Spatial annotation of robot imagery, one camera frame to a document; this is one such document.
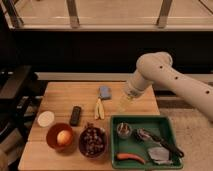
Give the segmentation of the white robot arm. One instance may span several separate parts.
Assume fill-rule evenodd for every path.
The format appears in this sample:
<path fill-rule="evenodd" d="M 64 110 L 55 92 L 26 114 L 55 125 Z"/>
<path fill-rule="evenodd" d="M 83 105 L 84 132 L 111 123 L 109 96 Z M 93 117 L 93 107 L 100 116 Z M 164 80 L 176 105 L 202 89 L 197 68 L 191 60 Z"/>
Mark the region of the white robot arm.
<path fill-rule="evenodd" d="M 134 99 L 157 83 L 183 98 L 213 122 L 213 87 L 181 74 L 172 68 L 172 63 L 167 52 L 147 53 L 139 57 L 135 72 L 125 83 L 118 111 L 124 112 Z"/>

